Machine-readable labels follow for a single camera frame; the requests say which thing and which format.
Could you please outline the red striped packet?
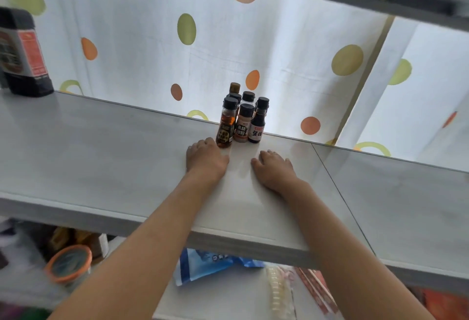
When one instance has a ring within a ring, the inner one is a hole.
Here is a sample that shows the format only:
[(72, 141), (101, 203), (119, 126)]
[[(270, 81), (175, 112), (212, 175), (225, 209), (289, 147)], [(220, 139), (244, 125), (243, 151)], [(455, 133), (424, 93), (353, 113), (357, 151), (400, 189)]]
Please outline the red striped packet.
[(293, 267), (308, 293), (311, 295), (316, 306), (322, 314), (330, 319), (336, 319), (340, 310), (331, 295), (322, 273), (319, 270)]

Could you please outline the white polka dot curtain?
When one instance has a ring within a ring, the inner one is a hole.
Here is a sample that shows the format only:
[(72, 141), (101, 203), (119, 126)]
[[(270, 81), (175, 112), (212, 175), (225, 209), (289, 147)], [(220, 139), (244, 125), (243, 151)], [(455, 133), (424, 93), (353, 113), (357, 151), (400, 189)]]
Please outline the white polka dot curtain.
[(55, 90), (469, 171), (469, 33), (326, 0), (0, 0), (32, 14)]

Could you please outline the grey shelf board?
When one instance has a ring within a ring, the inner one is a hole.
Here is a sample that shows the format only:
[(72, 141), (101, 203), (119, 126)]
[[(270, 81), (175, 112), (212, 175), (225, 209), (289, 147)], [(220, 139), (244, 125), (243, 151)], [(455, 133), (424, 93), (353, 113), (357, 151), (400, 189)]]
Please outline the grey shelf board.
[[(56, 92), (26, 98), (0, 90), (0, 215), (129, 236), (185, 173), (186, 149), (218, 125)], [(316, 267), (278, 195), (260, 185), (251, 159), (261, 150), (289, 158), (370, 251), (312, 143), (266, 135), (234, 142), (226, 175), (198, 213), (186, 247)]]
[(313, 147), (372, 251), (403, 283), (469, 296), (469, 172)]

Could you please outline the person's right forearm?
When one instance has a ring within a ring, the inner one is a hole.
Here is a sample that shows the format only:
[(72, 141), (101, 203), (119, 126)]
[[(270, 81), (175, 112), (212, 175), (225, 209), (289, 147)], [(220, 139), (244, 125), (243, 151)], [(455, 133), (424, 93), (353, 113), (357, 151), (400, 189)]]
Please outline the person's right forearm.
[(298, 178), (281, 191), (345, 320), (435, 320)]

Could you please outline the person's left forearm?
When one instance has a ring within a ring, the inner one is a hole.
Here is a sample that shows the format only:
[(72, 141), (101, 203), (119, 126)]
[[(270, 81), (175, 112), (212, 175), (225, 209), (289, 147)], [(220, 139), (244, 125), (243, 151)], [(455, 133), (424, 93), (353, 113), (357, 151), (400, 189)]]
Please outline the person's left forearm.
[(48, 320), (151, 320), (196, 215), (223, 176), (189, 171)]

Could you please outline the large dark sauce bottle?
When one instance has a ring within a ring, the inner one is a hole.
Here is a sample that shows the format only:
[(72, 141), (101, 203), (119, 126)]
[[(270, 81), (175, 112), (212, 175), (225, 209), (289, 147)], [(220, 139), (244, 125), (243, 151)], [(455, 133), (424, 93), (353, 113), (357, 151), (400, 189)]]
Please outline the large dark sauce bottle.
[(26, 10), (0, 6), (0, 68), (12, 94), (39, 98), (54, 93), (35, 21)]

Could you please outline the clear plastic packet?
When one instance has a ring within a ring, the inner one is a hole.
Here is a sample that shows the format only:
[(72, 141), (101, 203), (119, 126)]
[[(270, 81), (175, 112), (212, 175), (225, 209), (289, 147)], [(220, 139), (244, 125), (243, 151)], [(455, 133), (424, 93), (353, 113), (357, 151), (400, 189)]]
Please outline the clear plastic packet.
[(271, 291), (270, 302), (274, 320), (297, 320), (292, 289), (293, 268), (267, 263), (265, 269)]

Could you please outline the person's right hand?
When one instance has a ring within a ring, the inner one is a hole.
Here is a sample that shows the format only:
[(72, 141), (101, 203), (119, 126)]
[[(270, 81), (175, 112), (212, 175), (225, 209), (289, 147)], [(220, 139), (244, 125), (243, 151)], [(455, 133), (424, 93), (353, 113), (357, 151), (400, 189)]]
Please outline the person's right hand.
[(257, 180), (266, 188), (284, 197), (299, 180), (289, 158), (284, 159), (272, 150), (260, 151), (253, 159), (261, 161), (261, 175)]

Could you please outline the orange rimmed round container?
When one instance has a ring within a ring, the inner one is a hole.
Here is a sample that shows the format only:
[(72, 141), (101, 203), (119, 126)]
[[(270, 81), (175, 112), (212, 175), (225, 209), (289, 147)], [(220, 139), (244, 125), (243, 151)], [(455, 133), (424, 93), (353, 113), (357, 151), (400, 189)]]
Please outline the orange rimmed round container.
[(92, 252), (88, 246), (73, 245), (57, 252), (44, 267), (54, 283), (71, 286), (83, 281), (91, 272)]

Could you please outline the white plastic bag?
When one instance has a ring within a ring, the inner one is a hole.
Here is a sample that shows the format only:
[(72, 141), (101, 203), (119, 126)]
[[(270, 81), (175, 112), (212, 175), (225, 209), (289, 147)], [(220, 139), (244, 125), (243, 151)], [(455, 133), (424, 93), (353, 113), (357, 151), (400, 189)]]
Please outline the white plastic bag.
[(62, 293), (48, 281), (44, 266), (31, 238), (0, 217), (0, 303), (53, 310)]

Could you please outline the person's left hand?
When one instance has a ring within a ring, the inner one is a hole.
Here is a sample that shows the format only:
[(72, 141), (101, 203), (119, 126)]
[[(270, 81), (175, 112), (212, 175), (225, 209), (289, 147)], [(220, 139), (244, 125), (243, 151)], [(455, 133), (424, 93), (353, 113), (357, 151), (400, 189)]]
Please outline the person's left hand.
[(220, 170), (220, 156), (226, 155), (212, 137), (199, 140), (186, 150), (186, 172), (203, 183), (216, 185), (226, 172)]

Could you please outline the cluster of small seasoning bottles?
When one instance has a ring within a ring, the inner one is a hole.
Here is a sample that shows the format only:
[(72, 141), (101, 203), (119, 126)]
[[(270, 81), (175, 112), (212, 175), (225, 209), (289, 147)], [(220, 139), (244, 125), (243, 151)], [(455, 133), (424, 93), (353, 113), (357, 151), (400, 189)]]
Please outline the cluster of small seasoning bottles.
[(233, 141), (258, 144), (263, 137), (270, 100), (262, 96), (255, 99), (255, 93), (250, 91), (240, 94), (240, 89), (239, 83), (230, 83), (224, 98), (215, 138), (220, 148), (230, 147)]

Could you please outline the orange red package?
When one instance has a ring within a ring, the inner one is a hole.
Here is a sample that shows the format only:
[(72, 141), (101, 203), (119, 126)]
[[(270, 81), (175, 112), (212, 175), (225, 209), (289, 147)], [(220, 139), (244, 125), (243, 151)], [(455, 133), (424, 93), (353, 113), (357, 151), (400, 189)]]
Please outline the orange red package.
[(412, 287), (412, 292), (436, 320), (469, 320), (469, 298)]

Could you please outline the blue plastic bag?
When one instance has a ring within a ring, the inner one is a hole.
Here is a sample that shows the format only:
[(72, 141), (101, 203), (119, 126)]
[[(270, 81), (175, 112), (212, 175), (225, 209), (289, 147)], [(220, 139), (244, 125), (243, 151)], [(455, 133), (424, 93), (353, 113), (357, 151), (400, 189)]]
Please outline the blue plastic bag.
[(173, 273), (173, 279), (176, 286), (182, 286), (234, 265), (245, 268), (265, 267), (265, 263), (260, 260), (183, 248)]

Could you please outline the yellow brown packet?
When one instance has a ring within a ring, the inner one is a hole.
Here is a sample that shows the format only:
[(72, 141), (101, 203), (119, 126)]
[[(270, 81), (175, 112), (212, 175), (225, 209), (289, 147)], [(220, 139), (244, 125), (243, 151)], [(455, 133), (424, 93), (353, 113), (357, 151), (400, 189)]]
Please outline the yellow brown packet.
[(106, 234), (66, 227), (56, 227), (48, 240), (47, 245), (54, 253), (67, 246), (87, 246), (91, 250), (92, 259), (105, 258), (109, 252), (109, 244)]

